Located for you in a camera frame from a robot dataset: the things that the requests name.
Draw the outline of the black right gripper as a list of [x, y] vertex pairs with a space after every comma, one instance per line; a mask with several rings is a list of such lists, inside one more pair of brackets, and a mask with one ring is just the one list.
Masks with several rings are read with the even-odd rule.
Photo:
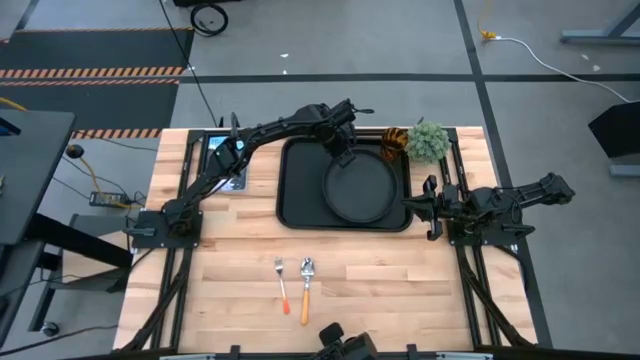
[[422, 185], [421, 195], [403, 198], [401, 204], [416, 215], [422, 222], [428, 222], [430, 229], [427, 231], [427, 239], [436, 241], [443, 234], [441, 221], [453, 221], [460, 223], [463, 215], [463, 203], [459, 199], [458, 185], [446, 184], [438, 195], [438, 208], [434, 204], [436, 200], [437, 177], [429, 175]]

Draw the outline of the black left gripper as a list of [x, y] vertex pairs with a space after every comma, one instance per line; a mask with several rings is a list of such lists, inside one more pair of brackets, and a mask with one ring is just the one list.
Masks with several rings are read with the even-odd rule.
[[344, 168], [356, 158], [353, 151], [348, 151], [355, 143], [356, 135], [352, 130], [339, 128], [325, 141], [325, 150], [332, 158], [339, 158], [338, 164]]

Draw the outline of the black round plate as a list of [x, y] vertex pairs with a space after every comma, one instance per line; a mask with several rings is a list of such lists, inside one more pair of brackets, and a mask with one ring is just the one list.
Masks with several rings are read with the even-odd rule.
[[382, 219], [392, 209], [399, 183], [392, 166], [378, 153], [356, 148], [355, 160], [341, 168], [332, 159], [322, 177], [326, 204], [341, 219], [368, 224]]

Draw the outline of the amber glass cup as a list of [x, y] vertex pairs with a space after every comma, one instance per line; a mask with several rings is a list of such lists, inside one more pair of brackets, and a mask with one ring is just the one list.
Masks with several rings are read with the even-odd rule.
[[382, 135], [381, 155], [388, 161], [405, 153], [408, 144], [408, 130], [398, 127], [387, 128]]

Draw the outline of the spoon with yellow handle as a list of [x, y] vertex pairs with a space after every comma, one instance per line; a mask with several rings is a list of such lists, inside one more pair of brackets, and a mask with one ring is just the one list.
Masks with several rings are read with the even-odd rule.
[[309, 322], [311, 281], [315, 275], [314, 263], [310, 257], [303, 259], [300, 274], [304, 280], [300, 323], [306, 326]]

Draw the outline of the fork with orange handle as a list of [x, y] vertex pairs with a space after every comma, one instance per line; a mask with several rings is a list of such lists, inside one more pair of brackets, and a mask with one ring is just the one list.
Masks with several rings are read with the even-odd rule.
[[284, 265], [283, 265], [283, 259], [281, 257], [276, 257], [274, 259], [274, 269], [279, 279], [281, 298], [282, 298], [282, 304], [283, 304], [283, 313], [285, 315], [288, 315], [290, 313], [290, 305], [289, 305], [289, 300], [287, 297], [286, 287], [285, 287], [284, 278], [283, 278]]

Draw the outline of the black rectangular tray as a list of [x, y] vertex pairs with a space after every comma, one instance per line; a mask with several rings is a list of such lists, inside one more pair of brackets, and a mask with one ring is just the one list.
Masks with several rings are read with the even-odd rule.
[[342, 219], [326, 203], [322, 180], [331, 156], [312, 137], [293, 137], [282, 148], [276, 216], [292, 229], [401, 232], [413, 214], [400, 200], [411, 195], [410, 163], [405, 154], [390, 162], [398, 180], [398, 195], [390, 212], [368, 224]]

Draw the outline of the green artificial plant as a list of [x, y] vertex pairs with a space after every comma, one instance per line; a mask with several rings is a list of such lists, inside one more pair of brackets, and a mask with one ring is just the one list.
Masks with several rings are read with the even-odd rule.
[[436, 123], [416, 124], [407, 131], [405, 151], [415, 161], [434, 164], [444, 158], [450, 147], [447, 131]]

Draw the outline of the black angled panel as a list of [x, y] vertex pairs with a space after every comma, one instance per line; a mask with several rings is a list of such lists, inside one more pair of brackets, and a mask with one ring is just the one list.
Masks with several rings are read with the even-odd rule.
[[640, 102], [611, 106], [589, 129], [609, 158], [640, 153]]

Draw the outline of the grey metal table leg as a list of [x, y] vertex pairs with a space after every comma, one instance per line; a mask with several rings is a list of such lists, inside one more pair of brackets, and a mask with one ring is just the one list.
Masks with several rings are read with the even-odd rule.
[[625, 15], [603, 29], [563, 30], [559, 41], [564, 44], [585, 42], [601, 45], [640, 46], [640, 32], [628, 34], [629, 28], [640, 20], [640, 0]]

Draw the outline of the black power adapter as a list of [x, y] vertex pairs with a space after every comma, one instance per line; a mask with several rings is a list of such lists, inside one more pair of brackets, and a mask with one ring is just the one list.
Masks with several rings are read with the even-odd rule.
[[127, 208], [129, 203], [123, 193], [93, 191], [89, 197], [89, 205], [93, 207]]

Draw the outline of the black hazard-striped floor mat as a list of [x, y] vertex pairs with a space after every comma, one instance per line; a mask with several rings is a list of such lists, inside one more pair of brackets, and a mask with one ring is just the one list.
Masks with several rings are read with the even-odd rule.
[[75, 114], [75, 137], [157, 138], [169, 127], [190, 28], [20, 30], [0, 42], [0, 98]]

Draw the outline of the black desk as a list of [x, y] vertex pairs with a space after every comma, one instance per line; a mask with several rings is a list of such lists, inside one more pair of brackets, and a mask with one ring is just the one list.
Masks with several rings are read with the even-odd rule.
[[36, 268], [54, 270], [50, 244], [127, 269], [133, 255], [38, 212], [70, 140], [69, 112], [0, 110], [0, 347], [4, 345]]

